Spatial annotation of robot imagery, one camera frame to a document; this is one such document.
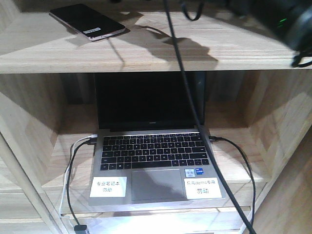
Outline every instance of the white cable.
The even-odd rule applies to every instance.
[[[80,141],[83,141],[83,140],[86,140],[86,139],[91,139],[91,138],[96,138],[97,137],[97,134],[92,134],[92,135],[89,135],[89,136],[86,136],[86,137],[83,137],[79,140],[77,140],[71,147],[71,151],[70,151],[70,159],[69,161],[72,159],[73,155],[74,155],[74,151],[76,149],[76,144]],[[64,218],[62,215],[61,215],[61,210],[62,210],[62,205],[63,205],[63,201],[64,201],[64,197],[65,197],[65,191],[66,191],[66,182],[67,182],[67,178],[68,178],[68,171],[69,171],[69,165],[70,163],[68,163],[67,167],[66,167],[66,170],[65,170],[65,173],[64,173],[64,181],[63,181],[63,190],[62,190],[62,196],[61,196],[61,199],[60,199],[60,203],[59,203],[59,209],[58,209],[58,215],[60,218]]]

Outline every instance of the smartphone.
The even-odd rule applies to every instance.
[[[50,15],[91,41],[122,33],[126,29],[124,25],[84,4],[53,9]]]

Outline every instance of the touchpad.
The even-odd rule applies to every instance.
[[[179,197],[184,197],[179,169],[132,172],[133,201]]]

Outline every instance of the laptop screen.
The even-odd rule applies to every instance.
[[[188,76],[195,101],[201,99],[196,105],[203,107],[204,91],[198,95],[192,74]],[[195,124],[180,72],[96,74],[95,85],[100,129],[154,130]],[[202,108],[199,114],[203,123]]]

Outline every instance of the white label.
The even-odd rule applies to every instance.
[[[125,197],[127,177],[94,177],[90,197]]]
[[[222,198],[217,178],[184,179],[187,199]]]
[[[83,31],[83,33],[88,34],[88,33],[93,33],[93,32],[99,31],[99,30],[101,30],[101,28],[93,28],[93,29],[90,29],[87,31]]]

